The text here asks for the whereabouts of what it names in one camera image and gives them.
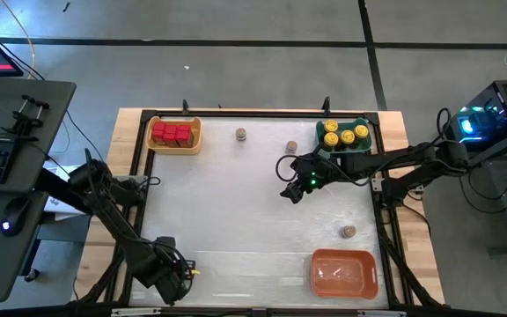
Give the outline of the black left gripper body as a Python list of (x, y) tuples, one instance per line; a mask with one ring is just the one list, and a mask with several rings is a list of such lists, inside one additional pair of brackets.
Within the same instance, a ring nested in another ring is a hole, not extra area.
[(166, 272), (156, 282), (156, 289), (165, 304), (173, 306), (187, 296), (193, 280), (195, 262), (193, 260), (171, 260), (166, 266)]

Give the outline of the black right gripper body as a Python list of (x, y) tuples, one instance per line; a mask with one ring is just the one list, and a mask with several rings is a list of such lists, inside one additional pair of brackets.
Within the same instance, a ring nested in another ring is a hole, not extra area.
[(322, 189), (326, 185), (345, 181), (341, 168), (328, 158), (307, 154), (295, 159), (295, 185), (303, 192)]

